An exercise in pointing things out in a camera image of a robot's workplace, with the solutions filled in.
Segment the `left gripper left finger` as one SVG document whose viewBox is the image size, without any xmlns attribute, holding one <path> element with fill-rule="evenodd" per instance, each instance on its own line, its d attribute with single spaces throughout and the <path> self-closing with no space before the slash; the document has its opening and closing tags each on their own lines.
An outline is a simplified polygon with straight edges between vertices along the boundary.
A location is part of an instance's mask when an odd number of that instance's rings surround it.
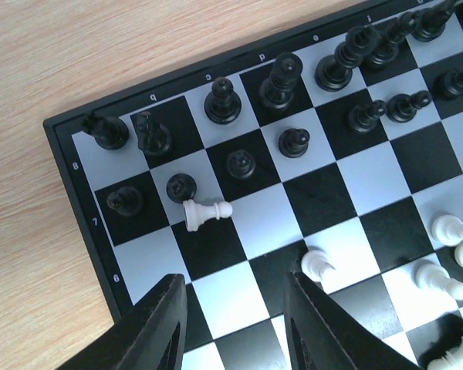
<svg viewBox="0 0 463 370">
<path fill-rule="evenodd" d="M 167 274 L 60 369 L 180 369 L 188 316 L 182 274 Z"/>
</svg>

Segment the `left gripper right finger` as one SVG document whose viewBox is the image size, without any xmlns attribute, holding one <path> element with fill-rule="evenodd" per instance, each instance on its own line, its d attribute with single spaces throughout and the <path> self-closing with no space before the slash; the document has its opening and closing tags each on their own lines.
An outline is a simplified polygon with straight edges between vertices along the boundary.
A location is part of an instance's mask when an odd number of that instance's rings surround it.
<svg viewBox="0 0 463 370">
<path fill-rule="evenodd" d="M 286 274 L 284 319 L 293 369 L 418 369 L 301 272 Z"/>
</svg>

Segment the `black white chess board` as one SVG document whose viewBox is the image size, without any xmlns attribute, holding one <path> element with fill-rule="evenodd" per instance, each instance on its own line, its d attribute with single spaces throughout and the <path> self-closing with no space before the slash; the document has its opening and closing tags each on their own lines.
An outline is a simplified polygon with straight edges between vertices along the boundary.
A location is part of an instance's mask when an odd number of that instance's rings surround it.
<svg viewBox="0 0 463 370">
<path fill-rule="evenodd" d="M 313 248 L 336 275 L 321 288 L 373 335 L 426 367 L 458 346 L 463 301 L 420 289 L 417 269 L 441 265 L 463 282 L 451 247 L 431 236 L 440 214 L 463 221 L 463 95 L 432 97 L 406 123 L 380 118 L 357 134 L 346 124 L 356 105 L 397 94 L 434 91 L 437 78 L 463 69 L 463 3 L 430 42 L 407 37 L 384 69 L 354 69 L 338 92 L 319 88 L 317 63 L 346 33 L 373 24 L 383 31 L 405 12 L 431 1 L 371 1 L 261 42 L 73 109 L 44 123 L 69 200 L 115 321 L 164 275 L 182 274 L 188 297 L 186 369 L 287 369 L 282 313 L 285 276 Z M 303 69 L 291 105 L 266 109 L 259 96 L 276 57 L 292 52 Z M 212 122 L 204 100 L 218 77 L 242 101 L 237 119 Z M 127 143 L 105 150 L 81 129 L 91 112 L 117 117 Z M 172 136 L 164 156 L 137 145 L 136 115 L 150 112 Z M 297 158 L 283 156 L 279 137 L 309 132 Z M 229 153 L 247 150 L 254 173 L 232 177 Z M 176 173 L 194 178 L 197 204 L 229 202 L 233 213 L 187 231 L 183 203 L 166 184 Z M 108 195 L 135 187 L 144 205 L 132 217 L 107 206 Z"/>
</svg>

